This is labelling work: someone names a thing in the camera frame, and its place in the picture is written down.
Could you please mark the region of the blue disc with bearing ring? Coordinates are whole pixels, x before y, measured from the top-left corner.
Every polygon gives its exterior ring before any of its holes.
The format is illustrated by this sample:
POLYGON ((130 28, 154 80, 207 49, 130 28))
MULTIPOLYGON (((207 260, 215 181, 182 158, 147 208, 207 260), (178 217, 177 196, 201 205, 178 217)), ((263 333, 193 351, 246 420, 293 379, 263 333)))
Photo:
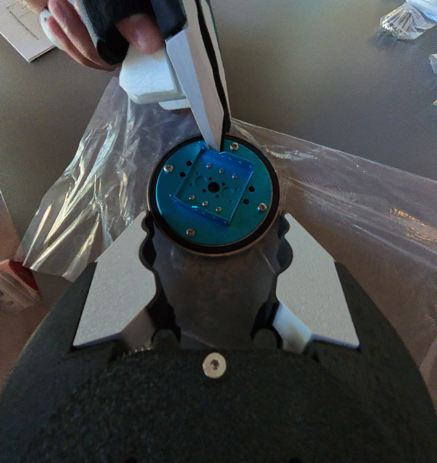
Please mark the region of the blue disc with bearing ring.
POLYGON ((279 213, 281 188, 267 156, 226 136, 223 151, 201 136, 158 162, 147 187, 148 209, 173 244, 202 256, 228 256, 260 241, 279 213))

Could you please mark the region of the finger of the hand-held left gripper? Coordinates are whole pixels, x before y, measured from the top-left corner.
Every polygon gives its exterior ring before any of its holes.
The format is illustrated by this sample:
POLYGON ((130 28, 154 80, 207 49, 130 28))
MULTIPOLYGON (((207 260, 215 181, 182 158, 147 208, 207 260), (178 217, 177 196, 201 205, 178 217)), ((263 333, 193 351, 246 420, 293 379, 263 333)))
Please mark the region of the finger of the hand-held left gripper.
POLYGON ((204 28, 204 30, 201 31, 201 34, 203 37, 205 49, 209 57, 210 66, 213 72, 216 92, 222 106, 223 121, 220 145, 218 148, 219 151, 222 151, 225 142, 225 136, 229 131, 231 125, 229 97, 225 78, 225 71, 222 62, 221 49, 215 26, 214 14, 209 1, 198 1, 198 19, 200 26, 204 28))
POLYGON ((166 50, 200 132, 210 149, 223 150, 225 110, 200 30, 196 1, 182 1, 187 24, 166 40, 166 50))

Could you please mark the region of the person's left hand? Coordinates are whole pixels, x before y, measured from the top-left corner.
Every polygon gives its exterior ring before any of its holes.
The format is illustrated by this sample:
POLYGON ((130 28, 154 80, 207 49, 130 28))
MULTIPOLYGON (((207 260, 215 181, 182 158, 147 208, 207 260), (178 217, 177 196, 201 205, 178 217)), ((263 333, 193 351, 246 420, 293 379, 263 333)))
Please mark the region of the person's left hand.
MULTIPOLYGON (((66 0, 23 0, 21 3, 36 14, 48 9, 51 17, 46 23, 50 35, 57 47, 73 60, 101 71, 111 72, 117 68, 100 58, 80 17, 77 2, 73 6, 66 0)), ((151 55, 165 47, 157 22, 147 14, 136 14, 124 19, 117 23, 117 29, 141 54, 151 55)))

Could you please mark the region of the grey desk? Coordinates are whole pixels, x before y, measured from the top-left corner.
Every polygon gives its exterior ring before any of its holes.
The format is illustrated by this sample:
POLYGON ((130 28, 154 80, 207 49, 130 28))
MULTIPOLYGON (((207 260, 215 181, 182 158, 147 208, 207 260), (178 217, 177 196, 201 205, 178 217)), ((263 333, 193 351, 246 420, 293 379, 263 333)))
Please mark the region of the grey desk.
MULTIPOLYGON (((379 34, 401 1, 211 1, 231 114, 437 182, 437 26, 379 34)), ((0 34, 0 189, 19 238, 73 158, 109 74, 0 34)))

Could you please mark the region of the pile of small hardware bags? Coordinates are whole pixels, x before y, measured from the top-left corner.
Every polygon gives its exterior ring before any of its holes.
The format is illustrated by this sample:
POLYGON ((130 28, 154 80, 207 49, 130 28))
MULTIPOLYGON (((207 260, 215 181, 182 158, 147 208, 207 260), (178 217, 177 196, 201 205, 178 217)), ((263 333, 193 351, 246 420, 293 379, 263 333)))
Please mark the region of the pile of small hardware bags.
MULTIPOLYGON (((437 0, 407 0, 380 19, 381 32, 397 40, 411 41, 437 25, 437 0)), ((429 56, 437 74, 437 53, 429 56)))

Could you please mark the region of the clear plastic bag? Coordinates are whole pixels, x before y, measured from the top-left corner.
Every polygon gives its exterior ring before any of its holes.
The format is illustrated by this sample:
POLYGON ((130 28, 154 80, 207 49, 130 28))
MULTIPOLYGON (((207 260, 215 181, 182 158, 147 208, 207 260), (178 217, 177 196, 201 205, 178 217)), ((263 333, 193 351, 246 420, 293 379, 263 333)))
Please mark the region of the clear plastic bag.
MULTIPOLYGON (((437 182, 233 120, 282 186, 282 206, 343 263, 399 333, 437 410, 437 182)), ((130 101, 113 78, 19 255, 74 281, 146 209, 156 162, 198 135, 189 111, 130 101)))

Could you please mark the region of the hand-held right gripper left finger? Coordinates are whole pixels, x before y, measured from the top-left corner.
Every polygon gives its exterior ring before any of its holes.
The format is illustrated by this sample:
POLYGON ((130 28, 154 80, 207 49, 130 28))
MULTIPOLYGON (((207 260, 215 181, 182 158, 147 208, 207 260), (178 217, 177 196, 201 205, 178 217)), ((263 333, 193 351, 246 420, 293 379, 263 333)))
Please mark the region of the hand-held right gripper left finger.
POLYGON ((175 349, 180 328, 154 268, 153 218, 143 211, 97 260, 73 346, 118 340, 129 350, 175 349))

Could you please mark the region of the assembly instruction booklet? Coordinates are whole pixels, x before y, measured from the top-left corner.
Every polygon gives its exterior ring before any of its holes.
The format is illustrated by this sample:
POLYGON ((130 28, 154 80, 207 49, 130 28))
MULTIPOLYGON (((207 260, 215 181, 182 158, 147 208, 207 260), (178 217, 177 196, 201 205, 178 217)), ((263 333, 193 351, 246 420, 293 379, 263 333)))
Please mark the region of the assembly instruction booklet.
POLYGON ((0 0, 0 34, 27 62, 56 47, 43 31, 40 16, 20 1, 0 0))

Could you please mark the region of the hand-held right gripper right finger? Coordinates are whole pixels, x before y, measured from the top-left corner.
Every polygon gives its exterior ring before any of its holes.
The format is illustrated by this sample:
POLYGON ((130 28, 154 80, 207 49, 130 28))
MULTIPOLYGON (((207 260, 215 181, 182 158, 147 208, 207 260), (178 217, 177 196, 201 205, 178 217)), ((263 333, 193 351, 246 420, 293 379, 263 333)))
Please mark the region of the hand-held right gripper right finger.
POLYGON ((281 214, 278 232, 280 269, 257 313, 253 340, 296 354, 314 342, 358 349, 337 262, 291 214, 281 214))

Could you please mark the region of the pale box with red patch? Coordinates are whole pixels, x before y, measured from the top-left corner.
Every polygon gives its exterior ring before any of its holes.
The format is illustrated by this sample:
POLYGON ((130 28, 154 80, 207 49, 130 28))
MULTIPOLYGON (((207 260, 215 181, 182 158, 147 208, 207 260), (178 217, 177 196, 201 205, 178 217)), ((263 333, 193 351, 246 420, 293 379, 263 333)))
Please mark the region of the pale box with red patch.
POLYGON ((19 313, 39 303, 41 296, 31 271, 21 263, 0 262, 0 310, 19 313))

